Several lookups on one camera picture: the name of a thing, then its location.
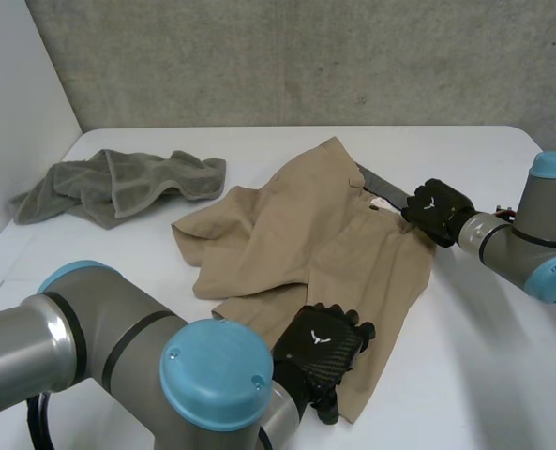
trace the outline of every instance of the beige shorts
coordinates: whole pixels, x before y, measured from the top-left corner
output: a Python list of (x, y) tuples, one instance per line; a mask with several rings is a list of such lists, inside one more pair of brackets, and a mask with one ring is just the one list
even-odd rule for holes
[(376, 338), (338, 387), (354, 422), (383, 372), (407, 311), (426, 288), (434, 245), (375, 196), (340, 141), (294, 158), (261, 189), (234, 187), (173, 224), (185, 260), (201, 267), (194, 293), (227, 300), (214, 313), (269, 347), (305, 304), (356, 309)]

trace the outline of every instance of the crumpled towel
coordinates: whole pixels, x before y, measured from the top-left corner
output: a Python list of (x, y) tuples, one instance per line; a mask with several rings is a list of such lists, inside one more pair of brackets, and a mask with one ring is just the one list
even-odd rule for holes
[(224, 159), (199, 160), (175, 151), (169, 159), (145, 153), (100, 150), (88, 161), (54, 164), (31, 191), (11, 200), (14, 220), (37, 223), (61, 213), (111, 229), (149, 207), (159, 196), (216, 199), (223, 191)]

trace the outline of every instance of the black cable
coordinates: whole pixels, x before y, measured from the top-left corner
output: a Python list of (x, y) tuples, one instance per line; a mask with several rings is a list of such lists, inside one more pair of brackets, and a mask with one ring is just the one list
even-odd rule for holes
[(26, 400), (27, 426), (34, 450), (54, 450), (48, 420), (50, 396), (49, 393), (43, 393)]

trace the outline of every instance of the tabletop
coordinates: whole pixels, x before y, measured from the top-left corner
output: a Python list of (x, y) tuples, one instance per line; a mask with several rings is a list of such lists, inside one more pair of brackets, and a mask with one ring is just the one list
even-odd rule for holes
[[(332, 136), (355, 161), (407, 192), (435, 177), (477, 209), (516, 207), (540, 151), (510, 127), (217, 127), (102, 129), (65, 160), (98, 150), (168, 157), (184, 150), (228, 162), (225, 193), (259, 188), (285, 162)], [(105, 231), (69, 215), (0, 234), (0, 310), (17, 306), (65, 263), (97, 260), (187, 321), (218, 302), (196, 299), (170, 224), (208, 205), (176, 198)], [(52, 395), (56, 448), (153, 448), (152, 435), (94, 382)], [(439, 249), (428, 287), (411, 308), (359, 420), (326, 427), (307, 410), (290, 450), (345, 446), (417, 450), (556, 450), (556, 306), (542, 305), (469, 256)], [(30, 449), (25, 406), (0, 413), (0, 450)]]

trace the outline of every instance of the gray robot arm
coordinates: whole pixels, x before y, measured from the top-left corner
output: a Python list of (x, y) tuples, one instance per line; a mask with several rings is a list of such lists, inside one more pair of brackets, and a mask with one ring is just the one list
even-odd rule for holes
[[(408, 220), (432, 234), (439, 230), (430, 223), (442, 225), (444, 231), (437, 238), (452, 237), (463, 250), (530, 296), (556, 303), (556, 152), (536, 157), (512, 222), (474, 211), (466, 197), (437, 180), (418, 191), (420, 196), (416, 191), (408, 211), (403, 211)], [(431, 204), (423, 206), (421, 196)], [(459, 199), (471, 206), (463, 214), (456, 211)]]
[[(220, 321), (209, 322), (215, 333)], [(213, 394), (225, 401), (208, 418), (213, 426), (200, 427), (168, 400), (159, 379), (162, 360), (170, 364), (180, 357), (167, 345), (189, 326), (108, 267), (80, 262), (61, 269), (41, 293), (0, 312), (0, 411), (92, 377), (154, 434), (156, 450), (282, 448), (297, 430), (299, 411), (289, 392), (272, 381), (271, 355), (248, 330), (225, 328), (216, 337), (222, 343), (235, 339), (238, 346), (244, 339), (245, 352), (257, 352), (262, 360), (250, 366), (256, 375), (235, 393), (240, 403), (230, 403), (232, 393), (214, 384)], [(196, 357), (200, 348), (194, 350)], [(181, 394), (180, 380), (173, 387)], [(206, 401), (195, 394), (182, 399), (194, 413)], [(227, 424), (226, 417), (238, 423)]]

